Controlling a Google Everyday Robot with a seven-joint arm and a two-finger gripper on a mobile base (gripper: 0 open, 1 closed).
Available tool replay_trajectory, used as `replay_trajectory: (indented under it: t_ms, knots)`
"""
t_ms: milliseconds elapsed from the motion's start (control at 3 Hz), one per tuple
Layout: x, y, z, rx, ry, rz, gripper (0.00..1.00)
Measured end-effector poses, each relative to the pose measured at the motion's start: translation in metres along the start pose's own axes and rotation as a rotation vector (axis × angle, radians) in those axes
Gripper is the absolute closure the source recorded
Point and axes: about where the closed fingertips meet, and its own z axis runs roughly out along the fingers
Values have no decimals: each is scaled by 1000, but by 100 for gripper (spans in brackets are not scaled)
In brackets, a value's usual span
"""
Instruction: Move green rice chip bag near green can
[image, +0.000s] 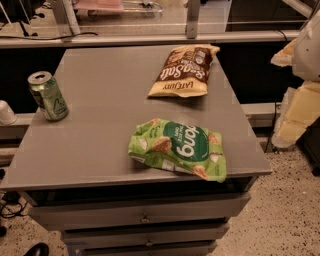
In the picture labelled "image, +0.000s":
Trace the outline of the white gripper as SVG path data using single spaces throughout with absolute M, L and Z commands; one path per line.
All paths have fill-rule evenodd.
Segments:
M 295 76 L 310 80 L 297 89 L 289 87 L 281 103 L 271 141 L 278 148 L 288 148 L 320 117 L 320 11 L 301 30 L 297 40 L 271 58 L 271 63 L 279 67 L 292 65 Z

